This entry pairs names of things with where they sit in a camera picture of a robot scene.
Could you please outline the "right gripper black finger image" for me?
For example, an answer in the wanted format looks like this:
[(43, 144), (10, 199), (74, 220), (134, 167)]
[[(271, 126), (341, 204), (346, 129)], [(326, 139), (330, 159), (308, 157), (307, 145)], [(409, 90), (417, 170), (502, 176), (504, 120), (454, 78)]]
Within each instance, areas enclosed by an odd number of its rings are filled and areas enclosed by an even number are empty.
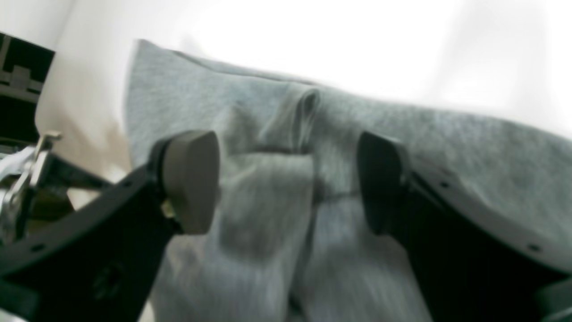
[(569, 322), (571, 249), (502, 216), (398, 141), (363, 132), (357, 173), (377, 236), (406, 250), (435, 322)]

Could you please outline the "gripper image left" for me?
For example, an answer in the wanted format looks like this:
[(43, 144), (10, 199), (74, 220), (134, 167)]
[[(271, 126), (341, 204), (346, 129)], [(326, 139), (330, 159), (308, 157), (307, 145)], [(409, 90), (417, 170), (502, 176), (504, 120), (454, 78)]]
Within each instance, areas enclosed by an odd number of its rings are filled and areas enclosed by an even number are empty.
[[(63, 135), (1, 161), (1, 310), (27, 322), (136, 322), (165, 249), (178, 235), (212, 226), (220, 173), (213, 131), (186, 131), (153, 145), (144, 165), (118, 183), (53, 152)], [(27, 232), (35, 198), (47, 189), (98, 191), (78, 211)]]

